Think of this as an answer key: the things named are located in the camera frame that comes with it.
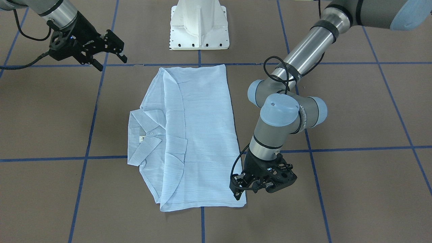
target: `blue tape line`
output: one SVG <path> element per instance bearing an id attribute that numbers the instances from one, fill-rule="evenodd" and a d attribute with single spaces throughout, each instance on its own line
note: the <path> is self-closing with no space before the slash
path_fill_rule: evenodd
<path id="1" fill-rule="evenodd" d="M 287 51 L 287 53 L 289 54 L 288 38 L 286 37 L 286 33 L 285 33 L 285 25 L 283 24 L 283 18 L 282 18 L 282 12 L 280 11 L 280 4 L 279 4 L 279 0 L 277 0 L 276 3 L 277 3 L 277 10 L 279 11 L 280 23 L 281 23 L 281 25 L 282 25 L 283 37 L 284 37 L 284 39 L 285 39 L 286 51 Z"/>
<path id="2" fill-rule="evenodd" d="M 315 184 L 317 186 L 318 197 L 320 199 L 321 211 L 322 211 L 323 218 L 324 218 L 325 230 L 327 231 L 327 239 L 328 239 L 329 243 L 332 243 L 332 241 L 331 241 L 331 235 L 330 235 L 330 229 L 329 229 L 328 222 L 327 222 L 327 215 L 325 213 L 325 208 L 324 208 L 324 201 L 323 201 L 323 198 L 322 198 L 322 195 L 321 195 L 321 187 L 320 187 L 320 183 L 318 181 L 317 169 L 315 167 L 314 156 L 312 154 L 311 143 L 310 143 L 310 140 L 309 140 L 309 135 L 308 135 L 308 130 L 307 129 L 305 129 L 305 134 L 306 134 L 306 141 L 308 143 L 309 156 L 311 158 L 312 169 L 314 171 Z"/>
<path id="3" fill-rule="evenodd" d="M 25 21 L 25 18 L 27 17 L 28 12 L 29 12 L 29 8 L 27 8 L 24 12 L 24 16 L 22 17 L 21 23 L 19 25 L 21 28 L 24 25 L 24 21 Z M 9 61 L 10 55 L 12 53 L 14 46 L 15 46 L 16 40 L 18 39 L 18 36 L 19 36 L 19 31 L 16 31 L 15 38 L 12 41 L 12 45 L 10 46 L 9 52 L 7 53 L 6 60 L 4 61 L 3 66 L 6 66 L 7 61 Z M 4 72 L 4 69 L 2 69 L 0 71 L 0 78 L 3 76 L 3 72 Z"/>
<path id="4" fill-rule="evenodd" d="M 414 146 L 414 148 L 415 149 L 432 149 L 432 145 Z M 311 151 L 313 153 L 316 153 L 316 152 L 374 151 L 374 150 L 402 150 L 402 149 L 411 149 L 411 146 L 327 148 L 327 149 L 312 149 Z M 281 150 L 280 153 L 309 153 L 309 149 Z M 2 162 L 5 163 L 5 162 L 57 161 L 57 160 L 105 160 L 105 159 L 127 159 L 127 155 L 0 159 L 0 163 L 2 163 Z"/>
<path id="5" fill-rule="evenodd" d="M 279 0 L 277 0 L 277 7 L 278 7 L 278 10 L 279 10 L 280 21 L 281 21 L 282 27 L 283 27 L 283 18 L 282 18 L 282 14 L 281 14 L 281 11 L 280 11 Z M 285 28 L 284 27 L 283 27 L 283 35 L 285 37 L 285 40 L 287 40 L 286 34 L 285 34 Z M 286 42 L 286 48 L 287 48 L 287 52 L 289 53 L 288 42 Z M 295 93 L 297 95 L 299 95 L 299 89 L 298 89 L 297 85 L 295 86 Z M 320 199 L 321 211 L 322 211 L 322 214 L 323 214 L 324 225 L 325 225 L 325 229 L 326 229 L 326 232 L 327 232 L 327 239 L 328 239 L 329 243 L 332 243 L 331 235 L 330 235 L 330 229 L 328 227 L 327 215 L 325 213 L 324 201 L 323 201 L 323 198 L 321 196 L 320 183 L 318 181 L 318 174 L 317 174 L 317 170 L 315 168 L 314 156 L 313 156 L 313 153 L 312 153 L 311 143 L 310 143 L 310 140 L 309 140 L 309 135 L 308 135 L 308 130 L 307 129 L 305 129 L 305 136 L 306 136 L 306 142 L 308 143 L 308 152 L 309 152 L 309 157 L 311 159 L 312 169 L 314 171 L 315 184 L 317 186 L 318 197 Z"/>
<path id="6" fill-rule="evenodd" d="M 198 67 L 201 66 L 201 50 L 198 50 Z M 206 225 L 205 225 L 205 211 L 204 207 L 201 207 L 201 243 L 206 242 Z"/>
<path id="7" fill-rule="evenodd" d="M 204 222 L 204 207 L 201 207 L 201 243 L 206 243 L 206 227 Z"/>
<path id="8" fill-rule="evenodd" d="M 113 156 L 88 156 L 88 160 L 105 160 L 105 159 L 127 159 L 127 155 L 113 155 Z"/>
<path id="9" fill-rule="evenodd" d="M 83 170 L 81 171 L 81 179 L 79 180 L 78 195 L 76 196 L 75 209 L 73 210 L 72 224 L 70 226 L 68 243 L 72 243 L 73 232 L 75 230 L 76 215 L 78 214 L 79 200 L 81 199 L 81 191 L 83 189 L 84 175 L 86 173 L 87 160 L 84 160 Z"/>
<path id="10" fill-rule="evenodd" d="M 277 65 L 278 63 L 268 63 L 268 65 Z M 353 65 L 353 64 L 377 64 L 377 62 L 320 62 L 320 65 Z M 432 64 L 432 62 L 380 62 L 379 64 Z M 133 67 L 133 66 L 217 66 L 217 65 L 225 65 L 225 66 L 262 66 L 263 63 L 134 63 L 134 64 L 107 64 L 107 67 Z M 5 67 L 18 67 L 19 65 L 4 65 Z M 85 64 L 52 64 L 52 65 L 32 65 L 29 68 L 35 67 L 93 67 L 91 65 Z"/>
<path id="11" fill-rule="evenodd" d="M 31 161 L 55 161 L 55 160 L 84 160 L 86 157 L 49 157 L 49 158 L 22 158 L 22 159 L 0 159 L 4 162 L 31 162 Z"/>
<path id="12" fill-rule="evenodd" d="M 432 61 L 413 61 L 413 62 L 379 62 L 379 64 L 432 64 Z"/>
<path id="13" fill-rule="evenodd" d="M 117 10 L 118 10 L 118 3 L 119 3 L 119 0 L 117 0 L 116 4 L 115 4 L 114 17 L 113 17 L 112 25 L 111 25 L 111 30 L 112 31 L 114 30 L 114 25 L 115 25 Z M 86 149 L 86 157 L 89 155 L 90 145 L 92 143 L 93 130 L 94 130 L 94 127 L 95 127 L 96 115 L 97 115 L 97 112 L 98 112 L 98 102 L 99 102 L 99 97 L 101 95 L 102 84 L 103 84 L 104 77 L 105 77 L 105 71 L 106 71 L 107 61 L 108 61 L 108 53 L 105 54 L 105 61 L 104 61 L 104 64 L 103 64 L 103 70 L 102 70 L 101 80 L 99 82 L 99 89 L 98 89 L 98 94 L 97 94 L 97 97 L 96 97 L 95 110 L 93 112 L 92 126 L 90 128 L 90 133 L 89 133 L 89 143 L 87 144 L 87 149 Z M 76 216 L 78 214 L 79 200 L 81 198 L 81 191 L 83 189 L 84 176 L 86 174 L 86 167 L 87 167 L 87 160 L 84 160 L 83 171 L 81 173 L 81 179 L 79 181 L 78 195 L 76 197 L 75 210 L 73 212 L 72 224 L 70 226 L 70 233 L 69 233 L 69 241 L 68 241 L 68 243 L 72 243 L 73 232 L 74 232 L 74 229 L 75 229 Z"/>
<path id="14" fill-rule="evenodd" d="M 198 50 L 198 67 L 201 67 L 201 50 Z"/>
<path id="15" fill-rule="evenodd" d="M 414 146 L 415 149 L 432 148 L 432 146 Z"/>
<path id="16" fill-rule="evenodd" d="M 383 78 L 383 80 L 384 80 L 385 86 L 387 87 L 387 91 L 388 91 L 388 94 L 390 95 L 391 101 L 393 102 L 394 108 L 396 109 L 397 116 L 399 117 L 399 120 L 400 120 L 400 122 L 401 122 L 401 124 L 402 124 L 403 130 L 405 131 L 405 135 L 407 136 L 407 139 L 408 139 L 408 141 L 409 141 L 409 143 L 410 143 L 411 149 L 413 150 L 414 156 L 415 156 L 415 158 L 416 158 L 416 160 L 417 160 L 417 164 L 419 165 L 420 171 L 422 172 L 423 178 L 425 179 L 426 185 L 427 185 L 427 187 L 428 187 L 428 189 L 429 189 L 429 193 L 430 193 L 430 195 L 432 196 L 432 188 L 431 188 L 431 185 L 430 185 L 429 180 L 428 180 L 428 178 L 427 178 L 427 176 L 426 176 L 426 174 L 425 174 L 425 171 L 424 171 L 424 169 L 423 169 L 422 163 L 420 162 L 420 159 L 419 159 L 419 157 L 417 156 L 416 149 L 415 149 L 415 147 L 414 147 L 414 145 L 413 145 L 413 142 L 411 141 L 410 135 L 408 134 L 407 127 L 405 126 L 405 123 L 404 123 L 404 121 L 403 121 L 403 119 L 402 119 L 402 115 L 400 114 L 399 109 L 398 109 L 398 107 L 397 107 L 397 105 L 396 105 L 396 101 L 394 100 L 393 94 L 392 94 L 392 92 L 391 92 L 391 90 L 390 90 L 390 86 L 388 85 L 387 79 L 386 79 L 386 77 L 385 77 L 385 75 L 384 75 L 384 72 L 383 72 L 383 70 L 382 70 L 382 68 L 381 68 L 381 65 L 380 65 L 380 63 L 378 62 L 378 57 L 377 57 L 377 55 L 376 55 L 376 53 L 375 53 L 374 47 L 372 46 L 372 42 L 371 42 L 371 40 L 370 40 L 370 38 L 369 38 L 369 36 L 368 36 L 368 33 L 366 32 L 366 28 L 365 28 L 364 26 L 362 26 L 362 28 L 363 28 L 363 32 L 364 32 L 365 35 L 366 35 L 366 39 L 368 40 L 369 46 L 371 47 L 372 53 L 373 53 L 373 55 L 374 55 L 374 57 L 375 57 L 375 60 L 377 61 L 378 68 L 379 68 L 379 70 L 380 70 L 380 72 L 381 72 L 381 76 L 382 76 L 382 78 Z"/>

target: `metal tube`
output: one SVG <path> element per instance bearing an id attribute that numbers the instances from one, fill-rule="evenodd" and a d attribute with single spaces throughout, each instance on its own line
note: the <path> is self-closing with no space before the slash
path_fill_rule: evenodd
<path id="1" fill-rule="evenodd" d="M 72 23 L 78 10 L 69 0 L 23 0 L 45 21 L 52 20 L 60 29 Z"/>
<path id="2" fill-rule="evenodd" d="M 332 23 L 340 34 L 345 33 L 350 28 L 349 18 L 343 12 L 335 8 L 326 8 L 322 13 L 321 19 Z M 299 73 L 304 74 L 310 70 L 333 41 L 334 36 L 328 29 L 320 26 L 313 27 L 307 36 L 283 61 L 295 67 Z M 278 76 L 283 80 L 287 79 L 286 71 L 281 65 L 275 68 L 272 75 Z M 290 90 L 293 90 L 295 85 L 295 81 L 288 82 Z M 270 94 L 282 89 L 285 89 L 282 83 L 276 82 L 270 78 L 262 81 L 256 90 L 255 98 L 257 105 L 261 107 Z"/>

